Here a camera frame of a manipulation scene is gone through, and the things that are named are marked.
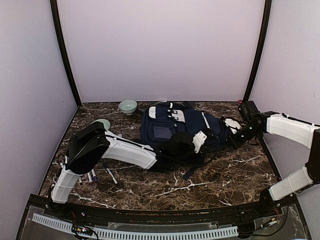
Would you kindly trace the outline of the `navy blue student backpack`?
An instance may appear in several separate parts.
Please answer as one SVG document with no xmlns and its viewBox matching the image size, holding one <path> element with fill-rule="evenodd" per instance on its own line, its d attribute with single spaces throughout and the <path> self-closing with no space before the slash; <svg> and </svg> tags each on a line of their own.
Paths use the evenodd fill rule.
<svg viewBox="0 0 320 240">
<path fill-rule="evenodd" d="M 199 131 L 203 131 L 207 139 L 195 153 L 193 137 Z M 159 158 L 150 171 L 165 173 L 175 164 L 185 165 L 190 167 L 185 179 L 205 164 L 208 153 L 223 150 L 229 135 L 220 118 L 173 102 L 160 102 L 147 108 L 140 125 L 141 142 L 152 147 Z"/>
</svg>

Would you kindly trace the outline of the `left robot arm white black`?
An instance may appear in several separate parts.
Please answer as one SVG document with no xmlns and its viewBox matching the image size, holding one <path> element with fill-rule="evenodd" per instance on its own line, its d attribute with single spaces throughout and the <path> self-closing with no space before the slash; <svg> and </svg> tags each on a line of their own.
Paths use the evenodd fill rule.
<svg viewBox="0 0 320 240">
<path fill-rule="evenodd" d="M 209 129 L 195 135 L 178 132 L 152 148 L 119 137 L 106 130 L 102 122 L 94 122 L 70 139 L 61 173 L 50 191 L 50 208 L 58 217 L 67 218 L 71 208 L 66 202 L 72 189 L 100 159 L 117 160 L 159 173 L 169 171 L 175 163 L 201 167 L 208 152 L 205 142 L 209 136 Z"/>
</svg>

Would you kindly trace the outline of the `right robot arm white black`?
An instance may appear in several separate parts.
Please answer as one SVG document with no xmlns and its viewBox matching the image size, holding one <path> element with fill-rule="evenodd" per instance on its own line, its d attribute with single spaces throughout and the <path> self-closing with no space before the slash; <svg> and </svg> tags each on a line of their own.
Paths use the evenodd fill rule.
<svg viewBox="0 0 320 240">
<path fill-rule="evenodd" d="M 285 178 L 270 186 L 262 201 L 255 205 L 255 213 L 266 217 L 275 208 L 276 201 L 301 193 L 320 183 L 320 125 L 298 119 L 286 113 L 259 111 L 255 102 L 243 101 L 238 106 L 242 120 L 226 117 L 222 123 L 230 130 L 228 142 L 234 149 L 256 137 L 287 142 L 309 155 L 306 162 Z"/>
</svg>

